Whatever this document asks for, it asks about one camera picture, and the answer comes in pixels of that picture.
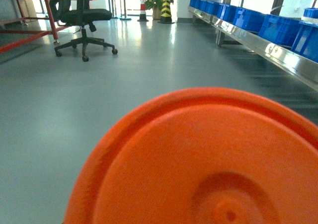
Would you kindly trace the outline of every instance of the stainless steel rail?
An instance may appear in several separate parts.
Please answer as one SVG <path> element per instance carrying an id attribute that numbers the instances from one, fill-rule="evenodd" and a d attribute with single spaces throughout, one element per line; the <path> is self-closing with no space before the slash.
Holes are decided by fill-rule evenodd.
<path id="1" fill-rule="evenodd" d="M 197 18 L 230 36 L 284 71 L 293 75 L 315 91 L 318 91 L 318 63 L 291 52 L 277 44 L 243 30 L 231 23 L 193 7 L 188 8 Z"/>

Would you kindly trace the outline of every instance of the traffic cone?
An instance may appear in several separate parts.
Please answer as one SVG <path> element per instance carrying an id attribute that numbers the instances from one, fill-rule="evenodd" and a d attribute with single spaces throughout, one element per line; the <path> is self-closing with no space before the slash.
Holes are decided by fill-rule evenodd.
<path id="1" fill-rule="evenodd" d="M 161 9 L 161 18 L 158 23 L 162 24 L 173 24 L 171 18 L 170 2 L 173 3 L 173 0 L 163 0 L 162 9 Z"/>
<path id="2" fill-rule="evenodd" d="M 145 0 L 140 0 L 140 15 L 139 15 L 139 20 L 137 21 L 149 21 L 146 18 Z"/>

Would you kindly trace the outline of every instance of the yellow and black striped post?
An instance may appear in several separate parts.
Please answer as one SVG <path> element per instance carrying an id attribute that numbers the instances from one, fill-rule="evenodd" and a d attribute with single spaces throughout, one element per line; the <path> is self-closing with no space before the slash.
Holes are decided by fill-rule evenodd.
<path id="1" fill-rule="evenodd" d="M 171 1 L 173 2 L 173 0 L 163 0 L 162 9 L 161 9 L 161 18 L 160 18 L 160 21 L 158 21 L 158 23 L 162 23 L 162 24 L 174 23 L 171 18 L 171 10 L 170 10 Z"/>

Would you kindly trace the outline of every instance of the chair backrest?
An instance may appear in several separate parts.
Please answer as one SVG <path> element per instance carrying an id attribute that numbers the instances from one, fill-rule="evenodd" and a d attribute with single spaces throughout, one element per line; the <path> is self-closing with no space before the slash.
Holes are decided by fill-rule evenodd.
<path id="1" fill-rule="evenodd" d="M 62 14 L 70 10 L 71 0 L 50 0 L 50 9 L 55 21 L 58 21 Z"/>

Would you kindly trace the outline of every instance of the chair seat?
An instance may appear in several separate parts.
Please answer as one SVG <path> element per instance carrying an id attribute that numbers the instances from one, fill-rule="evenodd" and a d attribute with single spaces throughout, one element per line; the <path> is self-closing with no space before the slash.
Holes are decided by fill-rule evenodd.
<path id="1" fill-rule="evenodd" d="M 69 25 L 80 25 L 76 24 L 77 10 L 70 10 L 61 15 L 61 22 Z M 90 23 L 97 20 L 110 20 L 112 13 L 106 9 L 85 9 L 83 14 L 84 23 Z"/>

